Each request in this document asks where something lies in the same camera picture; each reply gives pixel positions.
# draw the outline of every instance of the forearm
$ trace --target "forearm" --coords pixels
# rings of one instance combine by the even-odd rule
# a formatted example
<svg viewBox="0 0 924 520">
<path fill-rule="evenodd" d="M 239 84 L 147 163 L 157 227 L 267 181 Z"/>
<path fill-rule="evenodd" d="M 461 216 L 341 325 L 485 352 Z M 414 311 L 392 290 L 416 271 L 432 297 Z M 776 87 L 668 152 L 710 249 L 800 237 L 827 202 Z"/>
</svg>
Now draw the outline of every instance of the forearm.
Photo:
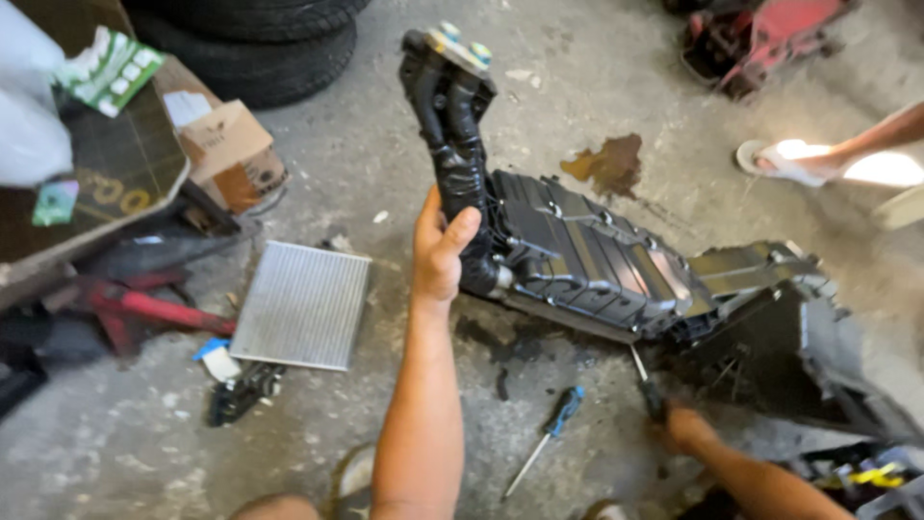
<svg viewBox="0 0 924 520">
<path fill-rule="evenodd" d="M 831 153 L 845 159 L 924 140 L 924 103 L 886 118 L 875 127 L 832 147 Z"/>
<path fill-rule="evenodd" d="M 808 482 L 721 442 L 706 442 L 692 454 L 722 483 L 750 520 L 847 520 L 847 511 Z"/>
<path fill-rule="evenodd" d="M 449 302 L 412 297 L 404 360 L 376 455 L 372 517 L 451 518 L 463 463 Z"/>
</svg>

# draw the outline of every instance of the hand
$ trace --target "hand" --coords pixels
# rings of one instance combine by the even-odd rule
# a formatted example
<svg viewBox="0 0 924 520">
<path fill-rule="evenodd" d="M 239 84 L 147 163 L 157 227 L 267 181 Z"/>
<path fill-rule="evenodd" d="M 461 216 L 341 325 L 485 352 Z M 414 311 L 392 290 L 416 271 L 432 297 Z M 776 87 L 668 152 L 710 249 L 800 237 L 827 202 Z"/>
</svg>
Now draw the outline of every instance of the hand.
<svg viewBox="0 0 924 520">
<path fill-rule="evenodd" d="M 427 303 L 452 302 L 459 293 L 459 254 L 475 238 L 481 212 L 467 207 L 447 227 L 440 192 L 430 188 L 414 226 L 414 282 L 411 298 Z"/>
<path fill-rule="evenodd" d="M 694 455 L 704 444 L 722 442 L 715 429 L 696 410 L 673 399 L 665 406 L 667 424 L 664 425 L 662 443 L 668 452 Z"/>
</svg>

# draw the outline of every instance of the concrete floor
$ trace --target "concrete floor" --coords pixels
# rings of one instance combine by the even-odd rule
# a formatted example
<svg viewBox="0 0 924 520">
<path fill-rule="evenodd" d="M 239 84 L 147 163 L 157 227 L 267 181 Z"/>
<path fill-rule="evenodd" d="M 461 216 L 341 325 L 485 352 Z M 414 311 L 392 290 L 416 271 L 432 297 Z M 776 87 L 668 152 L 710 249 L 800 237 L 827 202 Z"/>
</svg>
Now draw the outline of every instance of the concrete floor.
<svg viewBox="0 0 924 520">
<path fill-rule="evenodd" d="M 640 134 L 638 193 L 669 214 L 628 200 L 612 201 L 616 211 L 686 254 L 777 239 L 820 255 L 841 283 L 840 301 L 867 329 L 869 377 L 924 416 L 924 227 L 873 228 L 868 211 L 889 193 L 755 181 L 729 160 L 746 139 L 836 142 L 917 101 L 924 47 L 911 3 L 866 2 L 834 31 L 847 43 L 842 54 L 781 73 L 745 106 L 690 78 L 677 61 L 682 22 L 655 0 L 375 0 L 359 17 L 359 48 L 338 83 L 259 114 L 293 174 L 288 195 L 263 217 L 259 239 L 199 263 L 190 283 L 204 308 L 231 314 L 225 294 L 245 294 L 265 240 L 311 245 L 342 235 L 341 245 L 374 259 L 352 369 L 292 370 L 272 407 L 218 429 L 201 420 L 212 382 L 189 360 L 204 335 L 149 341 L 128 372 L 105 360 L 57 373 L 0 425 L 0 518 L 218 519 L 279 491 L 328 510 L 338 463 L 376 439 L 400 360 L 410 230 L 432 166 L 396 79 L 398 49 L 405 30 L 441 19 L 494 51 L 501 95 L 482 124 L 492 165 L 555 174 L 577 150 Z M 374 224 L 381 211 L 388 218 Z M 454 323 L 461 316 L 502 340 L 526 319 L 465 296 Z M 505 363 L 509 402 L 495 395 L 500 366 L 484 345 L 456 340 L 456 362 L 467 443 L 459 518 L 579 518 L 604 498 L 664 503 L 698 471 L 667 460 L 646 437 L 635 372 L 612 345 L 543 341 L 538 358 Z M 573 384 L 587 388 L 587 405 L 501 504 L 555 399 L 546 389 Z M 827 438 L 706 411 L 729 441 L 760 456 L 785 457 Z M 666 480 L 656 477 L 659 465 Z"/>
</svg>

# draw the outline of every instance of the stacked tires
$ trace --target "stacked tires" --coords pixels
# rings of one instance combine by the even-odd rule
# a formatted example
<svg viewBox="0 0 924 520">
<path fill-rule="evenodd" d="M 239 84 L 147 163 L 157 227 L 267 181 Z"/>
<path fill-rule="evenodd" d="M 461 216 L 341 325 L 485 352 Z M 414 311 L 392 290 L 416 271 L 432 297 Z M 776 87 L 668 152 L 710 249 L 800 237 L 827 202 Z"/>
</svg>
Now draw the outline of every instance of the stacked tires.
<svg viewBox="0 0 924 520">
<path fill-rule="evenodd" d="M 333 83 L 370 0 L 130 0 L 138 38 L 175 55 L 223 100 L 288 105 Z"/>
</svg>

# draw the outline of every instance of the paper box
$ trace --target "paper box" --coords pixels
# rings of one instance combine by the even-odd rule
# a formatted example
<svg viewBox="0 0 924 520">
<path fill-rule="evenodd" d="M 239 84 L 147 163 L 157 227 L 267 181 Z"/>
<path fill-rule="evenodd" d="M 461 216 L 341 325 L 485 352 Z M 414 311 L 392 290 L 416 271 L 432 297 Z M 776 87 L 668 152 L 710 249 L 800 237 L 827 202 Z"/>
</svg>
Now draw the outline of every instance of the paper box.
<svg viewBox="0 0 924 520">
<path fill-rule="evenodd" d="M 171 119 L 179 123 L 180 143 L 193 163 L 189 178 L 218 205 L 242 213 L 288 180 L 273 136 L 243 103 L 222 103 L 174 56 L 154 81 Z M 188 217 L 201 225 L 201 214 Z"/>
</svg>

